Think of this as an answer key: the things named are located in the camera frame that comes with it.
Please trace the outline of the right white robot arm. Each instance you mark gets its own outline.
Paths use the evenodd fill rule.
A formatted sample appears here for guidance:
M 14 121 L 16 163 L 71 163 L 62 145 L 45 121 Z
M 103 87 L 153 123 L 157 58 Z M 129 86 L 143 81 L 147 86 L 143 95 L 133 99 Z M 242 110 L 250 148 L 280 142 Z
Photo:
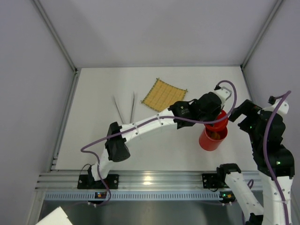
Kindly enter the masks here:
M 245 100 L 229 117 L 249 135 L 253 159 L 262 183 L 263 204 L 260 204 L 244 181 L 237 164 L 222 164 L 217 177 L 233 192 L 240 205 L 247 225 L 290 225 L 291 187 L 295 175 L 292 153 L 282 144 L 285 131 L 283 117 L 289 105 L 283 99 L 270 99 L 270 107 L 261 108 Z

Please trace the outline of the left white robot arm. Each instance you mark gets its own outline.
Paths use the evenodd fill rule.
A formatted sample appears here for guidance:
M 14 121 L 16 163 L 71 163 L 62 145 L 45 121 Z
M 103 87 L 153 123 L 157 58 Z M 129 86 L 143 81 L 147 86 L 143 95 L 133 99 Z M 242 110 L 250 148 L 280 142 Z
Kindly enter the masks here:
M 91 181 L 106 178 L 112 165 L 127 160 L 131 154 L 129 146 L 151 134 L 192 127 L 196 123 L 209 124 L 215 121 L 231 94 L 221 88 L 204 94 L 199 99 L 177 101 L 160 113 L 139 122 L 109 126 L 105 149 L 88 174 Z

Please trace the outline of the orange fried shrimp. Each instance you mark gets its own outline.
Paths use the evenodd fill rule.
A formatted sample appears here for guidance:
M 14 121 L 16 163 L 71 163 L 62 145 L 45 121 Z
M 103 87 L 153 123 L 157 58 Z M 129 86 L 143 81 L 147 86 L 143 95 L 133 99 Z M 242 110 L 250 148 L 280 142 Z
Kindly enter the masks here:
M 215 141 L 221 140 L 221 135 L 218 132 L 209 132 L 208 136 Z

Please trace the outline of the red cylindrical lunch container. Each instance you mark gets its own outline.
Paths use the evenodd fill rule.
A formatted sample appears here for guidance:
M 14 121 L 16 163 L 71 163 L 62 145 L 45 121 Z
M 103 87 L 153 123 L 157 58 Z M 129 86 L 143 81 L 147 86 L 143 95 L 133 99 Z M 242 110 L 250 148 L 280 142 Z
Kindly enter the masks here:
M 202 149 L 204 149 L 206 151 L 214 151 L 219 147 L 221 142 L 227 137 L 228 129 L 225 128 L 224 130 L 218 132 L 221 135 L 221 140 L 219 140 L 219 141 L 212 140 L 208 136 L 209 132 L 211 132 L 211 131 L 209 131 L 207 128 L 205 128 L 202 131 L 202 133 L 199 137 L 199 145 L 201 146 Z

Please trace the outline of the red round container lid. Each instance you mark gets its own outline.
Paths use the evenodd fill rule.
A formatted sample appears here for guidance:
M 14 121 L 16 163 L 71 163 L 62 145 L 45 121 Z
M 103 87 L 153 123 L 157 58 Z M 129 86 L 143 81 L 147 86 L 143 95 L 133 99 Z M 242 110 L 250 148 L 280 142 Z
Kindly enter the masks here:
M 212 124 L 205 124 L 205 127 L 211 132 L 219 132 L 224 130 L 228 124 L 228 116 L 226 111 L 221 110 L 217 116 L 216 121 Z

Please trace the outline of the stainless steel tongs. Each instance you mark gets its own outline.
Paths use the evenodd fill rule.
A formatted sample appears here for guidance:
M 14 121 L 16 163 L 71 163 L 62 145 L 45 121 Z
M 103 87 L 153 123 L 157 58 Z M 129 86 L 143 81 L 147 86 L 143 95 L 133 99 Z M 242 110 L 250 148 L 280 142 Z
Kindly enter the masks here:
M 132 91 L 130 99 L 124 101 L 118 99 L 115 95 L 112 95 L 112 102 L 122 124 L 128 124 L 134 122 L 134 113 L 136 105 L 136 93 Z

